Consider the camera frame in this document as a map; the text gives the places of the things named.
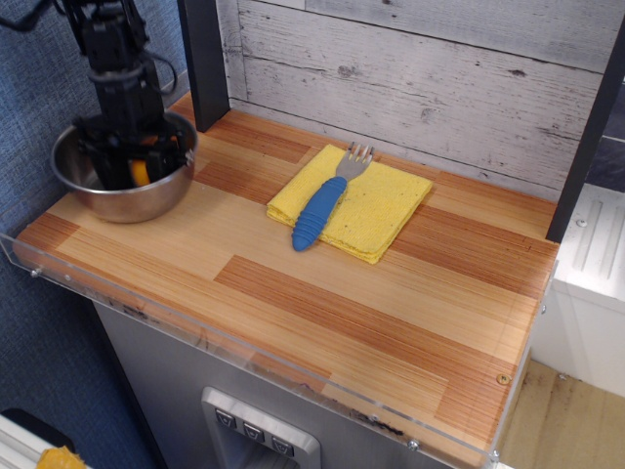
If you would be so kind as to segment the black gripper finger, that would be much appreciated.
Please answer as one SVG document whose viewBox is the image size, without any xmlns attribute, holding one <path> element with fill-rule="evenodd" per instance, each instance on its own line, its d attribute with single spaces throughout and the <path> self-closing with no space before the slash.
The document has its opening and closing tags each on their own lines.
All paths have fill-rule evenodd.
<svg viewBox="0 0 625 469">
<path fill-rule="evenodd" d="M 173 147 L 154 148 L 147 152 L 146 173 L 151 183 L 168 177 L 178 168 L 178 153 Z"/>
<path fill-rule="evenodd" d="M 135 187 L 128 158 L 116 148 L 90 150 L 94 169 L 106 191 L 125 191 Z"/>
</svg>

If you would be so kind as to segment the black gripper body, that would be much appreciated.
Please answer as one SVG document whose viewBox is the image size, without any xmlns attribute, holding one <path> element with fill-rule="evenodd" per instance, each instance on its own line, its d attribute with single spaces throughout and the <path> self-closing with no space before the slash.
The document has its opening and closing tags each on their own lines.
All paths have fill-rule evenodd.
<svg viewBox="0 0 625 469">
<path fill-rule="evenodd" d="M 83 150 L 90 154 L 94 148 L 116 148 L 131 159 L 143 139 L 155 136 L 153 148 L 173 147 L 179 164 L 187 163 L 184 132 L 165 119 L 161 92 L 153 76 L 146 72 L 91 72 L 89 79 L 96 88 L 101 112 L 74 121 Z"/>
</svg>

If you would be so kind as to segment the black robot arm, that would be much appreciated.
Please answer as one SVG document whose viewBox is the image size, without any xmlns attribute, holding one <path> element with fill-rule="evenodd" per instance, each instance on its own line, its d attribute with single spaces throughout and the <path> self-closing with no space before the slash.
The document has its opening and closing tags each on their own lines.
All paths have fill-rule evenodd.
<svg viewBox="0 0 625 469">
<path fill-rule="evenodd" d="M 132 1 L 64 1 L 88 59 L 100 113 L 73 125 L 108 191 L 147 186 L 189 164 L 187 134 L 168 120 L 145 21 Z"/>
</svg>

